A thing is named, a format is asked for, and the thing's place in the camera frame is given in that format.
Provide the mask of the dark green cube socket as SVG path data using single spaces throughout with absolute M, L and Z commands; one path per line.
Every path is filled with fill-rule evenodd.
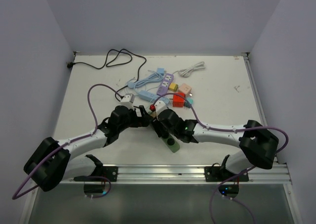
M 148 114 L 153 117 L 153 118 L 156 118 L 157 117 L 157 114 L 156 114 L 156 111 L 154 112 L 148 112 Z

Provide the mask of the green power strip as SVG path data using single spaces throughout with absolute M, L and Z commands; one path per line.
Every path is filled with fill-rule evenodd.
M 176 153 L 178 150 L 180 150 L 180 144 L 172 135 L 169 135 L 168 137 L 161 137 L 161 140 L 172 153 Z

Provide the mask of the light blue power strip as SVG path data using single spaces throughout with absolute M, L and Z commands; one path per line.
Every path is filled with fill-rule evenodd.
M 158 95 L 153 94 L 149 91 L 141 90 L 138 92 L 138 97 L 142 100 L 148 101 L 148 102 L 154 102 L 157 100 Z M 163 101 L 165 104 L 169 104 L 170 100 L 166 97 L 160 97 L 159 100 Z

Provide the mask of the red cube socket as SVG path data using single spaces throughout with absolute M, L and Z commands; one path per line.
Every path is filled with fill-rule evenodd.
M 182 92 L 177 92 L 173 94 L 172 106 L 182 108 L 185 103 L 185 94 Z

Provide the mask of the teal plug adapter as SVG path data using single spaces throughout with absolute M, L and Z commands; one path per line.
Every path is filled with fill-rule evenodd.
M 190 108 L 190 106 L 193 104 L 193 100 L 191 98 L 186 98 L 185 102 L 184 102 L 184 106 L 187 108 Z

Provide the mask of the yellow plug adapter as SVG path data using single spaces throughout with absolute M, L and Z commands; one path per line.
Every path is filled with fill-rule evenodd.
M 176 84 L 176 83 L 171 83 L 170 85 L 169 85 L 169 88 L 168 88 L 170 91 L 172 91 L 172 92 L 176 92 L 177 90 L 178 90 L 178 84 Z

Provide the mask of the pink cube socket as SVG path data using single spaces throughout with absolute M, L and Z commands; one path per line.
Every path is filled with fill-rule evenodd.
M 180 93 L 183 93 L 185 95 L 185 97 L 190 97 L 193 95 L 192 94 L 192 87 L 189 86 L 188 84 L 185 84 L 185 83 L 183 83 L 179 86 L 178 91 Z

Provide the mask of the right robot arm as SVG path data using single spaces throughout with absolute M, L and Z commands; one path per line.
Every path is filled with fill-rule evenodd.
M 220 175 L 224 180 L 230 181 L 253 166 L 265 170 L 273 166 L 279 139 L 257 121 L 214 128 L 208 123 L 200 124 L 197 119 L 183 120 L 171 109 L 158 110 L 157 119 L 184 143 L 212 142 L 238 148 L 239 152 L 227 155 L 222 162 Z

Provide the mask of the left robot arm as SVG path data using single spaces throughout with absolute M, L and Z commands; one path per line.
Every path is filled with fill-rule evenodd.
M 43 191 L 52 190 L 66 178 L 66 169 L 76 157 L 112 144 L 128 128 L 148 127 L 153 117 L 142 105 L 139 110 L 140 116 L 134 109 L 119 105 L 91 132 L 65 140 L 45 138 L 26 162 L 24 172 Z

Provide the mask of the purple power strip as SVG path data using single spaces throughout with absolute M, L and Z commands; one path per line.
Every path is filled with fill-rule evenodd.
M 174 75 L 166 73 L 158 87 L 156 95 L 163 95 L 167 93 L 169 86 L 173 82 L 173 80 L 174 80 Z

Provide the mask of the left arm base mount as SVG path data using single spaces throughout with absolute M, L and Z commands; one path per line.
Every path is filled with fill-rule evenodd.
M 94 168 L 89 175 L 80 175 L 75 176 L 74 181 L 105 181 L 104 178 L 107 178 L 109 181 L 117 181 L 118 176 L 118 167 L 104 165 L 98 158 L 88 154 L 85 155 L 89 161 L 93 162 Z

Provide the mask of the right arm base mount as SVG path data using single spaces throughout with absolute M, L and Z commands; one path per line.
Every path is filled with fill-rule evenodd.
M 215 163 L 204 167 L 206 182 L 222 182 L 242 171 L 245 171 L 252 164 L 243 154 L 227 155 L 221 164 Z

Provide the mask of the right aluminium side rail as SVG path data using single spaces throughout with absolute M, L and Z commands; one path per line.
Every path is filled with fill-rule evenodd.
M 262 104 L 261 104 L 260 96 L 258 94 L 258 90 L 257 90 L 256 84 L 255 84 L 255 80 L 254 80 L 253 73 L 252 73 L 251 66 L 250 66 L 248 53 L 242 53 L 241 55 L 242 55 L 242 57 L 244 59 L 244 62 L 245 62 L 245 66 L 246 66 L 246 70 L 247 70 L 248 77 L 249 77 L 249 80 L 250 80 L 252 92 L 253 92 L 253 95 L 254 95 L 254 98 L 255 98 L 257 110 L 259 112 L 259 117 L 260 117 L 261 124 L 266 126 L 267 125 L 266 116 L 264 114 L 264 110 L 263 110 L 263 107 L 262 107 Z

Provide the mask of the aluminium front rail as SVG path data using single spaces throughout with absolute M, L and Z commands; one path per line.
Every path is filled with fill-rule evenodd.
M 118 167 L 117 183 L 204 183 L 206 165 L 110 165 Z M 93 162 L 83 160 L 70 164 L 65 179 L 74 181 L 75 176 L 89 175 L 93 171 Z M 254 184 L 290 184 L 291 178 L 286 165 L 274 164 L 271 170 L 255 168 L 240 175 L 236 181 Z

